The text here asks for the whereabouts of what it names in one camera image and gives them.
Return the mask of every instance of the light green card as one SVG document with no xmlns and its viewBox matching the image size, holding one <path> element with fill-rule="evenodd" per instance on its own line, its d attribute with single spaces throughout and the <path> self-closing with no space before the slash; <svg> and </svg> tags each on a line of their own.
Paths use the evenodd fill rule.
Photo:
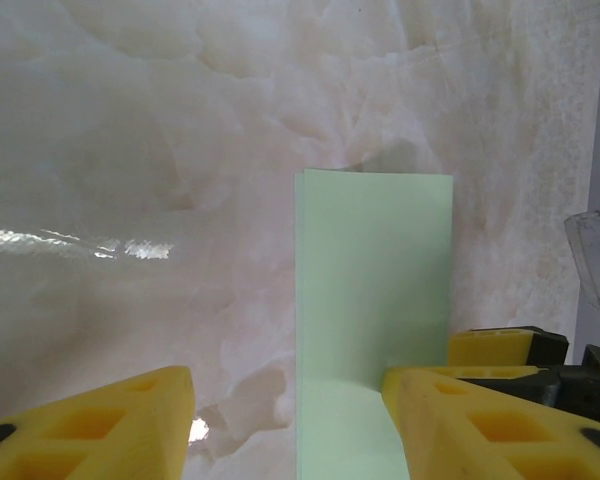
<svg viewBox="0 0 600 480">
<path fill-rule="evenodd" d="M 296 177 L 299 480 L 408 479 L 379 388 L 446 362 L 453 180 Z"/>
</svg>

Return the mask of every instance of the white marble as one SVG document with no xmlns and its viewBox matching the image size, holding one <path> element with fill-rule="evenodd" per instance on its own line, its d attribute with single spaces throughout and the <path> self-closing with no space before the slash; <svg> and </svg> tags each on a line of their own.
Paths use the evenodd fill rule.
<svg viewBox="0 0 600 480">
<path fill-rule="evenodd" d="M 0 416 L 185 364 L 185 478 L 293 478 L 305 167 L 453 174 L 452 327 L 572 336 L 599 78 L 600 0 L 1 0 Z"/>
</svg>

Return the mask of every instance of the square cutout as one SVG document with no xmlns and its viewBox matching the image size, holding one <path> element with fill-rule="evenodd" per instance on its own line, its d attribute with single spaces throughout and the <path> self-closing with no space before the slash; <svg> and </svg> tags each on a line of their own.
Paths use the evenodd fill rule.
<svg viewBox="0 0 600 480">
<path fill-rule="evenodd" d="M 457 387 L 456 385 L 450 385 L 448 383 L 436 383 L 436 390 L 445 395 L 466 395 L 467 391 L 463 388 Z"/>
<path fill-rule="evenodd" d="M 0 480 L 64 480 L 85 458 L 83 454 L 30 453 L 21 455 Z"/>
<path fill-rule="evenodd" d="M 136 382 L 135 384 L 131 385 L 130 387 L 127 387 L 127 391 L 129 391 L 129 392 L 148 392 L 149 390 L 151 390 L 153 387 L 156 386 L 156 383 L 158 383 L 157 379 L 147 378 L 145 380 L 140 380 L 140 381 Z"/>
<path fill-rule="evenodd" d="M 600 480 L 587 465 L 571 458 L 508 459 L 525 480 Z"/>
<path fill-rule="evenodd" d="M 63 418 L 47 432 L 47 438 L 100 440 L 124 417 L 122 409 L 85 408 Z"/>
<path fill-rule="evenodd" d="M 469 420 L 490 442 L 551 442 L 534 420 L 516 412 L 475 413 Z"/>
</svg>

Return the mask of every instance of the marble veining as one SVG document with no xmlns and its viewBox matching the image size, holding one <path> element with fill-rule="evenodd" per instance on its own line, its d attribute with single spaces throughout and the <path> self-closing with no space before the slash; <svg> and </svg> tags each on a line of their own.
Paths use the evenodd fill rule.
<svg viewBox="0 0 600 480">
<path fill-rule="evenodd" d="M 294 478 L 308 167 L 454 175 L 452 328 L 572 337 L 599 82 L 600 0 L 0 1 L 0 416 L 184 364 L 184 478 Z"/>
</svg>

